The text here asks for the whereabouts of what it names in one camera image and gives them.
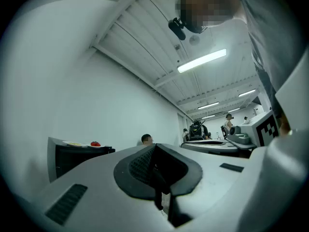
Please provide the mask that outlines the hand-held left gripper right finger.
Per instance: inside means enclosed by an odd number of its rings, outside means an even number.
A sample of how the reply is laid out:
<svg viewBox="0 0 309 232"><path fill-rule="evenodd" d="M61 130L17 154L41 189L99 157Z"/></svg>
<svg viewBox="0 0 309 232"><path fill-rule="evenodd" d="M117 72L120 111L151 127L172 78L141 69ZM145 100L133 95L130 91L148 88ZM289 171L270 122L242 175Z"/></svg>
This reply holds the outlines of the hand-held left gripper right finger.
<svg viewBox="0 0 309 232"><path fill-rule="evenodd" d="M227 197L241 173L221 165L227 163L246 167L249 159L207 154L172 145L155 145L155 156L163 158L163 151L178 158L185 166L185 170L179 170L167 165L169 172L185 173L178 183L189 184L190 189L180 196L171 194L169 212L173 220L155 224L154 231L214 232L223 231L223 227L232 231L235 223L227 217L227 208L215 211L215 205Z"/></svg>

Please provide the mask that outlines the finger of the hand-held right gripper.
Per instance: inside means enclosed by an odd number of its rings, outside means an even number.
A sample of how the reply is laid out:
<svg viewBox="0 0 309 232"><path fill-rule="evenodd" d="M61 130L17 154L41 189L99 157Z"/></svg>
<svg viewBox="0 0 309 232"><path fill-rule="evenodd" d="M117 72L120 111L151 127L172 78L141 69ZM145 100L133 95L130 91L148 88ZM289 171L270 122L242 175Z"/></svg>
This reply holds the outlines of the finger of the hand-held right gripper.
<svg viewBox="0 0 309 232"><path fill-rule="evenodd" d="M235 147L237 147L238 149L240 149L240 150L249 150L249 149L253 150L253 149L257 148L257 146L254 145L254 144L244 145L244 144L236 143L236 142L234 142L232 140L229 140L228 138L226 138L226 140L228 142L230 142L232 145L234 145Z"/></svg>

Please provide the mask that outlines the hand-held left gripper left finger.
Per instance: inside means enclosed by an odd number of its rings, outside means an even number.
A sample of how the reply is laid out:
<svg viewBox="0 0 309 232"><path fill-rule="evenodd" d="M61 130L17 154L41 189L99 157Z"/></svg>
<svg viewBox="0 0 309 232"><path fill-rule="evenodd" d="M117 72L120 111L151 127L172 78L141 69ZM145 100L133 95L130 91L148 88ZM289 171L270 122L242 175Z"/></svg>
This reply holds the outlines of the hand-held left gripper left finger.
<svg viewBox="0 0 309 232"><path fill-rule="evenodd" d="M116 184L113 170L123 158L144 149L135 146L87 160L46 186L34 199L44 224L61 232L169 232L174 227L153 201L129 197ZM63 226L45 212L74 184L87 187Z"/></svg>

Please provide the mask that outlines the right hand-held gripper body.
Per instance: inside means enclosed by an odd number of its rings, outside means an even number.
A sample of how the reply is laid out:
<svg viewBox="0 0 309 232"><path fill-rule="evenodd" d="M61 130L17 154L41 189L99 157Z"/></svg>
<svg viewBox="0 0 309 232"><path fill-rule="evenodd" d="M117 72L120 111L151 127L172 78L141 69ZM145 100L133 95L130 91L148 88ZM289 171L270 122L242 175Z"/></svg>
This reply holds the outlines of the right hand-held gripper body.
<svg viewBox="0 0 309 232"><path fill-rule="evenodd" d="M232 126L228 140L257 147L267 146L279 136L277 120L272 110L263 112L238 126Z"/></svg>

